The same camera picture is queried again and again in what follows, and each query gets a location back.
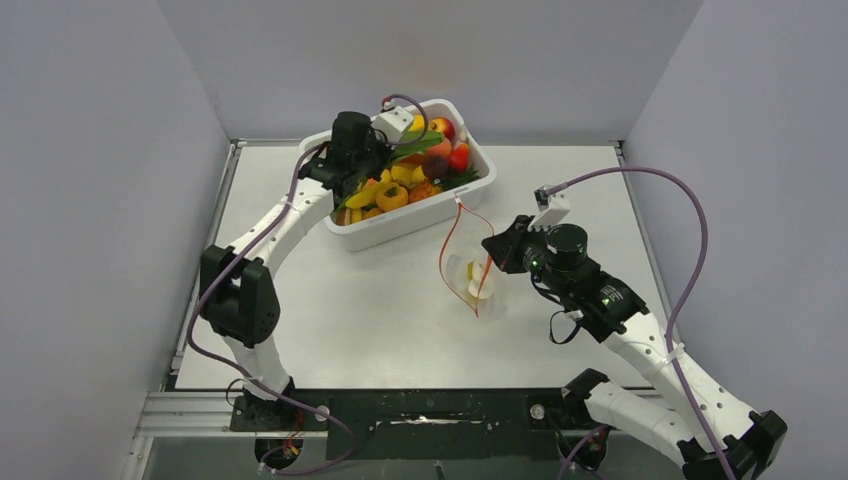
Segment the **clear zip top bag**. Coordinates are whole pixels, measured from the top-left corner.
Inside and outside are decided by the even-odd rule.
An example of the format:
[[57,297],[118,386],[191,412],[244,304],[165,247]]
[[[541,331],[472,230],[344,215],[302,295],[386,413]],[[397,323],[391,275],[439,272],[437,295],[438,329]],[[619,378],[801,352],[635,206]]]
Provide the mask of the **clear zip top bag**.
[[451,293],[480,320],[506,316],[507,290],[482,241],[494,235],[491,222],[454,196],[455,217],[440,248],[440,277]]

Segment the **white garlic bulb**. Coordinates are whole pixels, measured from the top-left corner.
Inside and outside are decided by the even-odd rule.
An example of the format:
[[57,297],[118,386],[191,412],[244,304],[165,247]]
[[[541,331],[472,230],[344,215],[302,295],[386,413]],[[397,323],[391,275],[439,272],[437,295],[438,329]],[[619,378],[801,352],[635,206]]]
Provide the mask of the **white garlic bulb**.
[[467,292],[473,299],[489,299],[494,294],[494,291],[495,285],[489,277],[473,277],[468,282]]

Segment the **green leaf vegetable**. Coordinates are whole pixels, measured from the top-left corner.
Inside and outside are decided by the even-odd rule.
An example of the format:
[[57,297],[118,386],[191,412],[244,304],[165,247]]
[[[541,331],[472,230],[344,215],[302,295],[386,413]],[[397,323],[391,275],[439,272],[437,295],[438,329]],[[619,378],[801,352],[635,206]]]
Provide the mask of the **green leaf vegetable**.
[[440,144],[444,139],[443,133],[433,130],[421,130],[405,134],[403,137],[405,143],[394,149],[390,161],[400,161],[409,155],[425,152],[427,149]]

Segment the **red tomato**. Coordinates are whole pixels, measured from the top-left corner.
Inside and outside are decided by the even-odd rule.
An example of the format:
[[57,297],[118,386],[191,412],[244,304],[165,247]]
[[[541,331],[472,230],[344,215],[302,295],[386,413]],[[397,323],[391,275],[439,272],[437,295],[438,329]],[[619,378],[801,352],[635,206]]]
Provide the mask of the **red tomato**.
[[466,172],[470,164],[470,146],[465,142],[460,142],[453,151],[448,155],[448,163],[450,171],[453,174],[462,174]]

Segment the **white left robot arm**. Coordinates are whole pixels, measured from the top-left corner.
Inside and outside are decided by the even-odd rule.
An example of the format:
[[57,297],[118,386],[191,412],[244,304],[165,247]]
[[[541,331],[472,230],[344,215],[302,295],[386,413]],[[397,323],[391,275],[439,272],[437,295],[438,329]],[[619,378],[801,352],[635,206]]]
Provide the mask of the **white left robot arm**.
[[296,423],[299,408],[284,399],[294,380],[273,337],[281,315],[274,276],[313,226],[379,177],[413,122],[400,107],[375,117],[339,113],[329,137],[300,155],[281,200],[230,245],[204,250],[198,316],[232,352],[227,363],[244,381],[237,407],[245,418],[276,428]]

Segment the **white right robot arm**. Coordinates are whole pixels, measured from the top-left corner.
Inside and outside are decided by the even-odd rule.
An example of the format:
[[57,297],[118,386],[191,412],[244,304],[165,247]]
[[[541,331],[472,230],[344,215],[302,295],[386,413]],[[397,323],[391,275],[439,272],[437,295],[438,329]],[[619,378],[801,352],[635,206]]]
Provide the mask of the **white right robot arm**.
[[588,368],[563,389],[566,420],[622,430],[678,465],[687,479],[759,478],[776,458],[786,422],[734,397],[682,344],[667,344],[645,301],[588,256],[584,229],[536,230],[531,221],[520,215],[483,239],[493,264],[506,274],[529,274],[539,294],[576,314],[578,328],[630,364],[667,404],[653,404]]

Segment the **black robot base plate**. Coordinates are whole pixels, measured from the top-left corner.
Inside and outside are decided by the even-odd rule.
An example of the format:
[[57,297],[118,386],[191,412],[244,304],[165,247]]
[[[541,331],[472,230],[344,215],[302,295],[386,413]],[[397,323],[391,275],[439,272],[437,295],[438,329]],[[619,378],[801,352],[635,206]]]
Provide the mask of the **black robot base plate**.
[[299,389],[296,405],[238,395],[229,428],[255,452],[320,441],[331,460],[553,461],[596,427],[558,388]]

